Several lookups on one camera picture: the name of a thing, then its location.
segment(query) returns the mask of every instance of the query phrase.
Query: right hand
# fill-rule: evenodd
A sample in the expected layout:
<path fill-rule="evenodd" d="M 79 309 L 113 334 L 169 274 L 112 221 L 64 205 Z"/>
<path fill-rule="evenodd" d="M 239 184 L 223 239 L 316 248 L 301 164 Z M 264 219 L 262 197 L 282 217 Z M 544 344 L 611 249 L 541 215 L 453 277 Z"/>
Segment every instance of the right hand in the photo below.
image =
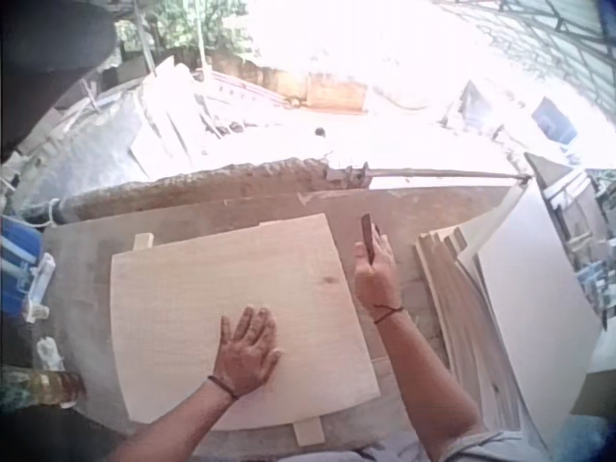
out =
<path fill-rule="evenodd" d="M 375 320 L 390 309 L 399 308 L 402 297 L 398 268 L 389 239 L 385 234 L 379 236 L 374 226 L 372 226 L 372 245 L 374 260 L 370 264 L 364 243 L 355 244 L 355 293 Z"/>

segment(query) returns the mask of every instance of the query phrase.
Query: forearm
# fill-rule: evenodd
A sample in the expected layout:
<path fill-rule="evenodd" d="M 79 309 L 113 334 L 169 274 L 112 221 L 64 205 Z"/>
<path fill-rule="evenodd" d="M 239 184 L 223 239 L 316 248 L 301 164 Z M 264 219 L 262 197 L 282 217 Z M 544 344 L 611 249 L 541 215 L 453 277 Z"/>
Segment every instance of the forearm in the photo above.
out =
<path fill-rule="evenodd" d="M 406 312 L 378 324 L 407 413 L 431 460 L 482 431 L 476 403 L 455 381 Z"/>
<path fill-rule="evenodd" d="M 232 403 L 226 392 L 206 381 L 173 410 L 126 440 L 112 460 L 185 461 Z"/>

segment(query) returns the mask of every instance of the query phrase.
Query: fingers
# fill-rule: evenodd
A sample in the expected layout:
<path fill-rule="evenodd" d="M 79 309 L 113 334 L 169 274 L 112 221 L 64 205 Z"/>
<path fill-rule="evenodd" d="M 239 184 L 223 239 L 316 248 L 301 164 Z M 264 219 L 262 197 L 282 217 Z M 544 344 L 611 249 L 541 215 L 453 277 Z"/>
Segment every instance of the fingers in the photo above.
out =
<path fill-rule="evenodd" d="M 244 341 L 253 345 L 257 339 L 261 336 L 264 327 L 268 323 L 271 317 L 270 310 L 267 308 L 261 308 L 256 316 L 252 317 L 250 326 L 244 335 Z"/>
<path fill-rule="evenodd" d="M 270 380 L 271 373 L 276 368 L 278 364 L 278 360 L 282 356 L 282 351 L 279 349 L 273 349 L 268 353 L 266 359 L 263 360 L 263 383 L 266 383 Z"/>
<path fill-rule="evenodd" d="M 233 340 L 241 340 L 246 335 L 246 331 L 250 326 L 250 322 L 252 321 L 252 317 L 254 316 L 254 308 L 250 305 L 246 306 L 242 317 L 240 318 L 240 322 L 238 322 L 238 326 L 235 328 L 235 333 L 233 334 Z"/>
<path fill-rule="evenodd" d="M 383 253 L 383 240 L 374 223 L 372 224 L 372 245 L 374 246 L 374 253 Z"/>
<path fill-rule="evenodd" d="M 259 348 L 260 351 L 266 353 L 273 348 L 274 342 L 276 340 L 276 321 L 272 316 L 269 317 L 268 322 L 263 328 L 263 332 L 261 336 L 257 339 L 255 346 Z"/>
<path fill-rule="evenodd" d="M 368 250 L 364 243 L 355 243 L 355 271 L 369 268 Z"/>
<path fill-rule="evenodd" d="M 384 234 L 383 236 L 381 236 L 381 241 L 383 242 L 383 248 L 385 249 L 385 251 L 387 251 L 387 253 L 389 253 L 390 255 L 394 256 L 392 245 L 389 244 L 389 236 Z"/>
<path fill-rule="evenodd" d="M 229 318 L 220 318 L 220 344 L 224 345 L 231 340 L 231 322 Z"/>

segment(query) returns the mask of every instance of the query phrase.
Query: stack of plywood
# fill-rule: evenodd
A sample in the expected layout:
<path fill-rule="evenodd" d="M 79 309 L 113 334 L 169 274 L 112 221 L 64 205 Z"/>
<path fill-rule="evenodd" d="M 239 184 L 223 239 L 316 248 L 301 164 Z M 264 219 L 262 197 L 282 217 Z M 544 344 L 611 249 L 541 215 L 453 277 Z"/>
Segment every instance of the stack of plywood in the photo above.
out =
<path fill-rule="evenodd" d="M 421 236 L 416 249 L 451 372 L 489 429 L 551 446 L 601 329 L 534 182 L 500 207 Z"/>

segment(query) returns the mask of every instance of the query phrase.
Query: white board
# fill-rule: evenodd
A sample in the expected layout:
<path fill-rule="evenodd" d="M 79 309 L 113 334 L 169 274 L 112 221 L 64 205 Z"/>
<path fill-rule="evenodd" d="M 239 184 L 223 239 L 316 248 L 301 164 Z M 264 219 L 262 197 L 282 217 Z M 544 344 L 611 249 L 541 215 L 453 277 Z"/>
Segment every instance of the white board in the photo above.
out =
<path fill-rule="evenodd" d="M 601 325 L 534 182 L 477 255 L 526 407 L 550 447 L 579 394 Z"/>

